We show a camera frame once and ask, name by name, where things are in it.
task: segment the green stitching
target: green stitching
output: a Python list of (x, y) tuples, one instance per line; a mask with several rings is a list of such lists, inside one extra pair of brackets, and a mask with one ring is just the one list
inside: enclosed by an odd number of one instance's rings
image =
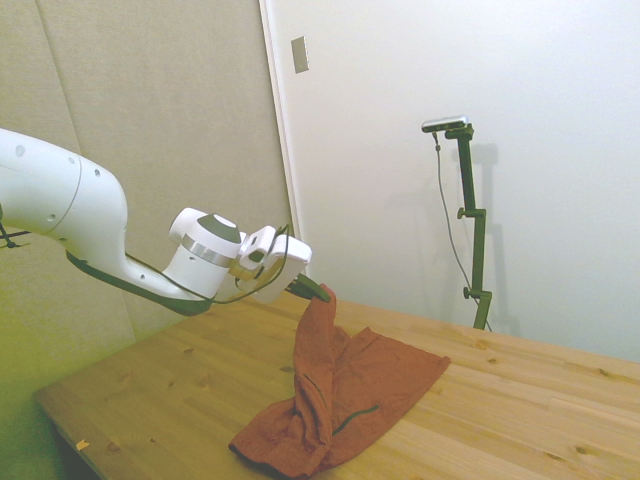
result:
[(347, 426), (347, 423), (349, 423), (351, 420), (353, 420), (354, 418), (356, 418), (358, 415), (362, 415), (364, 413), (371, 413), (375, 410), (377, 410), (379, 407), (378, 405), (374, 405), (373, 407), (371, 407), (369, 410), (360, 410), (359, 412), (354, 412), (351, 415), (349, 415), (344, 422), (342, 422), (342, 425), (340, 425), (338, 428), (336, 428), (333, 433), (331, 434), (331, 436), (335, 436), (336, 434), (340, 433), (340, 430), (342, 430), (344, 427)]

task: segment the wooden table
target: wooden table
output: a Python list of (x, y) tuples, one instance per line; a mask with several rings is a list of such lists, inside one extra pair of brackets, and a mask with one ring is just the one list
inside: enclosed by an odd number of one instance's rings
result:
[[(216, 306), (36, 397), (101, 478), (269, 478), (227, 444), (293, 396), (307, 304)], [(336, 324), (453, 362), (376, 444), (314, 478), (640, 479), (640, 364), (344, 301)]]

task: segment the beige wall panel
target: beige wall panel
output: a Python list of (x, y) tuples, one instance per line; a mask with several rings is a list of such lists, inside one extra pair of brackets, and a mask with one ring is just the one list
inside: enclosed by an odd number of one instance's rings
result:
[[(187, 206), (290, 222), (258, 2), (40, 5), (82, 152), (127, 195), (130, 253), (164, 269)], [(126, 301), (139, 338), (179, 319)]]
[[(0, 127), (78, 152), (36, 3), (0, 0)], [(0, 250), (0, 478), (64, 478), (34, 391), (134, 342), (122, 294), (29, 235)]]

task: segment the light switch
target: light switch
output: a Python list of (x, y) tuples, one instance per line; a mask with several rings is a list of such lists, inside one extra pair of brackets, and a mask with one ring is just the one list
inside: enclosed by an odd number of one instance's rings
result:
[(307, 42), (304, 37), (291, 40), (291, 50), (293, 52), (293, 65), (296, 73), (309, 70), (309, 58), (307, 57)]

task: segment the towel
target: towel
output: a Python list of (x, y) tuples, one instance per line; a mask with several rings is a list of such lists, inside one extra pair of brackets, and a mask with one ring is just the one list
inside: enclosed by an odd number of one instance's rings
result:
[(296, 331), (295, 397), (260, 412), (229, 444), (241, 457), (305, 479), (340, 465), (389, 430), (449, 366), (365, 328), (334, 326), (336, 296), (313, 298)]

